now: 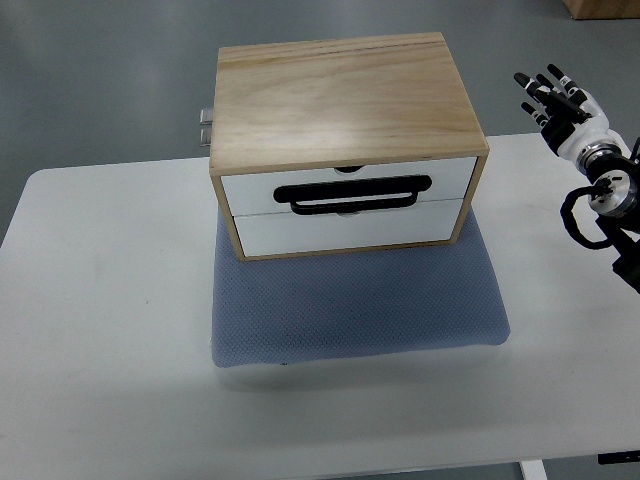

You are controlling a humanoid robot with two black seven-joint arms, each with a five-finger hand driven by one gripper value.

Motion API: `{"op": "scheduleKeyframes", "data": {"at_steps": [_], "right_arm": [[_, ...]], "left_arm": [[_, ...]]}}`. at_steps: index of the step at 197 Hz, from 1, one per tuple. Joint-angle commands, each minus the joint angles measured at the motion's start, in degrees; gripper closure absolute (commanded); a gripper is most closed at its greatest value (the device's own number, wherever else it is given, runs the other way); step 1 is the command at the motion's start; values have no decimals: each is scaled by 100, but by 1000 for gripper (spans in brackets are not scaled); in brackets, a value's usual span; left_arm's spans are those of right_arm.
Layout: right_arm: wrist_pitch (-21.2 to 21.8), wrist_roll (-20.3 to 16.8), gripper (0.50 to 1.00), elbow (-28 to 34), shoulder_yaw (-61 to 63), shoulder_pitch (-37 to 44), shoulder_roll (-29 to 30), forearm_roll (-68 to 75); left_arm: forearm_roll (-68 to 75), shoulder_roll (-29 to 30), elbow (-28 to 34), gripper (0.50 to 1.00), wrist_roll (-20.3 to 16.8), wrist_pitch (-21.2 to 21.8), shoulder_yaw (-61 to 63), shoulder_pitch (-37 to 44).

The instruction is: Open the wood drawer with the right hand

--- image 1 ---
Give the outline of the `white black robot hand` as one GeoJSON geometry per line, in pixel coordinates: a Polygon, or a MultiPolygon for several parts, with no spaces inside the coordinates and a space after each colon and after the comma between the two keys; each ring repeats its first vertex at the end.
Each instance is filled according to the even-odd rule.
{"type": "Polygon", "coordinates": [[[594,97],[554,64],[547,75],[531,77],[517,72],[514,80],[532,99],[521,108],[540,127],[540,133],[556,156],[584,172],[597,157],[622,154],[628,147],[594,97]]]}

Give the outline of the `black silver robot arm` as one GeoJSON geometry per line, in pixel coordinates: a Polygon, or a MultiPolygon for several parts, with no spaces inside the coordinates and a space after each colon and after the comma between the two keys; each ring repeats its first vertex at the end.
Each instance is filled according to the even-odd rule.
{"type": "Polygon", "coordinates": [[[639,145],[625,156],[614,144],[596,145],[585,152],[582,169],[588,186],[567,194],[560,209],[564,228],[579,245],[589,250],[613,247],[619,257],[613,272],[632,289],[639,289],[639,242],[629,237],[639,231],[639,145]],[[580,231],[573,208],[581,197],[597,214],[596,225],[603,240],[592,241],[580,231]]]}

